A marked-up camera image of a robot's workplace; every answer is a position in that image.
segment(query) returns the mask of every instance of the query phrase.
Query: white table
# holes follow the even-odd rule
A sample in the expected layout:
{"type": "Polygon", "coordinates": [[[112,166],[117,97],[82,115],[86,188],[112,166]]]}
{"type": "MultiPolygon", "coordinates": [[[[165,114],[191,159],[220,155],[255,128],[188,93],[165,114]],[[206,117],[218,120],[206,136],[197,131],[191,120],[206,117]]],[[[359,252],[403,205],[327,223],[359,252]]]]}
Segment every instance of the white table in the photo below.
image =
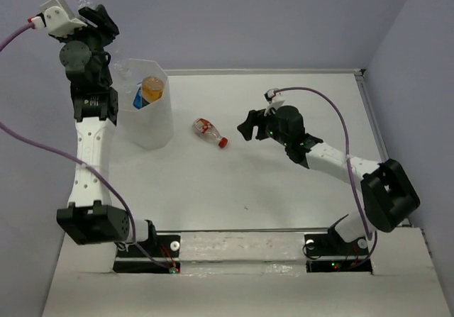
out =
{"type": "MultiPolygon", "coordinates": [[[[144,151],[121,130],[114,140],[111,181],[136,218],[151,219],[160,230],[308,228],[329,226],[355,208],[347,184],[293,164],[274,141],[247,143],[236,130],[249,110],[266,106],[267,89],[313,87],[345,116],[352,154],[378,160],[352,74],[173,76],[170,85],[175,136],[169,145],[144,151]],[[229,138],[228,148],[193,135],[190,126],[199,116],[229,138]]],[[[343,148],[341,125],[328,104],[302,92],[286,98],[309,133],[343,148]]],[[[307,274],[304,263],[285,265],[285,271],[226,263],[185,265],[175,276],[114,274],[114,257],[113,245],[77,246],[66,237],[44,317],[449,316],[415,228],[380,234],[374,276],[307,274]]]]}

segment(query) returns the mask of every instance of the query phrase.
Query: screw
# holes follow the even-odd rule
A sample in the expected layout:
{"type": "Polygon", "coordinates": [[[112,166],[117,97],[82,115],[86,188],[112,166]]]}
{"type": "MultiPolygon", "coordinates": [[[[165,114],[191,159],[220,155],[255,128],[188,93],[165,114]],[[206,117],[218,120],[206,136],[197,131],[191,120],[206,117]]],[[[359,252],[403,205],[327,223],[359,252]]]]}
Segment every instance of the screw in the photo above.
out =
{"type": "Polygon", "coordinates": [[[366,239],[359,239],[358,240],[358,247],[359,248],[362,248],[363,250],[365,250],[367,248],[367,241],[366,239]]]}
{"type": "Polygon", "coordinates": [[[172,251],[178,251],[179,250],[179,243],[177,241],[172,241],[170,243],[170,249],[172,251]]]}
{"type": "Polygon", "coordinates": [[[312,239],[306,241],[306,248],[308,250],[313,250],[315,248],[315,242],[312,239]]]}

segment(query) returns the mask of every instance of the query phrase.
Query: red bottle cap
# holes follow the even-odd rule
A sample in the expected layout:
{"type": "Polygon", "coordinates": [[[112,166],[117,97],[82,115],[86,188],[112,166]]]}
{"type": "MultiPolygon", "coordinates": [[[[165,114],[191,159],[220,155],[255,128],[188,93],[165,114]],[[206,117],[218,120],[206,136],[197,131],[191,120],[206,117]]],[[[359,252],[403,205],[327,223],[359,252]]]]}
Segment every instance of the red bottle cap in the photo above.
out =
{"type": "Polygon", "coordinates": [[[219,147],[222,149],[227,145],[228,140],[226,138],[222,138],[221,141],[219,141],[219,147]]]}

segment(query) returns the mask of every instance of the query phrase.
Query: wall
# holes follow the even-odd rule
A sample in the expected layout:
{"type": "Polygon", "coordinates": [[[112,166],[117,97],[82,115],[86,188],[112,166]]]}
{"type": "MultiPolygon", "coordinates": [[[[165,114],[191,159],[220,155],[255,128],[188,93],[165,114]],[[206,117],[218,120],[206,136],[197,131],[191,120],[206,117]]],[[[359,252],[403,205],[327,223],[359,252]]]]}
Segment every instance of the wall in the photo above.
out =
{"type": "Polygon", "coordinates": [[[391,157],[421,197],[412,217],[426,231],[454,311],[454,0],[408,0],[367,71],[391,157]]]}
{"type": "Polygon", "coordinates": [[[96,0],[166,69],[365,67],[405,0],[96,0]]]}
{"type": "MultiPolygon", "coordinates": [[[[47,0],[0,0],[0,39],[47,0]]],[[[69,83],[61,46],[28,31],[0,54],[0,120],[23,135],[75,152],[69,83]]],[[[41,316],[63,233],[74,165],[0,131],[0,316],[41,316]]]]}

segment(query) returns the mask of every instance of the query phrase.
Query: robotic arm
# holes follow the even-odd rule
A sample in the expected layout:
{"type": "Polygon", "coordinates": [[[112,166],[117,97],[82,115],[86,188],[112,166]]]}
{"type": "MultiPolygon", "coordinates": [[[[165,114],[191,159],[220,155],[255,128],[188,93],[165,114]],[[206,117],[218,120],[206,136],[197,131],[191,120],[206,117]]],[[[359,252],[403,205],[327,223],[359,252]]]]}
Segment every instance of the robotic arm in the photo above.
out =
{"type": "MultiPolygon", "coordinates": [[[[251,140],[253,129],[257,126],[255,138],[276,140],[285,146],[291,161],[350,183],[345,153],[307,133],[298,109],[283,106],[283,96],[275,94],[274,89],[268,91],[265,98],[270,105],[266,109],[249,111],[245,122],[238,126],[244,139],[251,140]]],[[[419,197],[396,160],[375,162],[359,157],[349,158],[355,188],[362,192],[365,220],[370,232],[391,232],[419,207],[419,197]]],[[[364,225],[359,211],[356,211],[331,226],[326,236],[328,242],[322,244],[324,248],[328,244],[336,248],[364,235],[364,225]]]]}
{"type": "MultiPolygon", "coordinates": [[[[104,47],[119,34],[103,5],[84,7],[74,17],[64,0],[49,0],[31,18],[35,27],[65,45],[60,62],[71,82],[71,100],[77,131],[77,157],[104,179],[109,176],[109,154],[118,113],[118,95],[109,71],[111,60],[104,47]]],[[[134,221],[123,208],[112,206],[107,188],[84,165],[77,165],[67,208],[57,211],[57,222],[79,245],[156,240],[149,221],[134,221]]]]}

